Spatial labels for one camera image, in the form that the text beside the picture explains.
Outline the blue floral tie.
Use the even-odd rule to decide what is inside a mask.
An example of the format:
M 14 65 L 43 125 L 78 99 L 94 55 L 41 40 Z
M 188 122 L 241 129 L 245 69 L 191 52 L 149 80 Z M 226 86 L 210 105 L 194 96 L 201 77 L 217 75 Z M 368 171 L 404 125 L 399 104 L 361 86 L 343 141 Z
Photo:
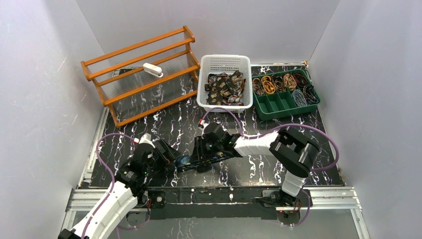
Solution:
M 217 152 L 211 154 L 205 154 L 201 157 L 198 155 L 182 155 L 175 159 L 174 165 L 178 172 L 196 170 L 198 168 L 208 167 L 214 163 L 218 163 L 230 158 L 234 158 L 229 152 Z

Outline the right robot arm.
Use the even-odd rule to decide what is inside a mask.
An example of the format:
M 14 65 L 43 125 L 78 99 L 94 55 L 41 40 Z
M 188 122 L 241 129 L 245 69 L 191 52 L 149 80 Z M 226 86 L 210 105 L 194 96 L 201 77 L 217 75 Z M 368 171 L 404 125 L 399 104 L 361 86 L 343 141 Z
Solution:
M 271 133 L 245 137 L 230 134 L 217 123 L 207 124 L 202 132 L 205 149 L 229 158 L 272 155 L 287 170 L 281 196 L 297 198 L 319 155 L 319 146 L 291 126 Z

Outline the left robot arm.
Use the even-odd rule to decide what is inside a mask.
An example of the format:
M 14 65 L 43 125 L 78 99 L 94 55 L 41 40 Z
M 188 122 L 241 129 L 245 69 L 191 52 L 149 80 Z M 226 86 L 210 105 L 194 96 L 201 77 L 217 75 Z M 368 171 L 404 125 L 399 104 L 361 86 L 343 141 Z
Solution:
M 140 206 L 161 209 L 165 206 L 164 191 L 151 190 L 148 183 L 169 169 L 187 170 L 205 163 L 206 145 L 201 137 L 195 141 L 191 156 L 182 155 L 163 140 L 153 143 L 150 134 L 141 138 L 129 137 L 135 144 L 133 156 L 111 174 L 106 192 L 71 229 L 63 229 L 60 239 L 106 239 L 133 208 Z

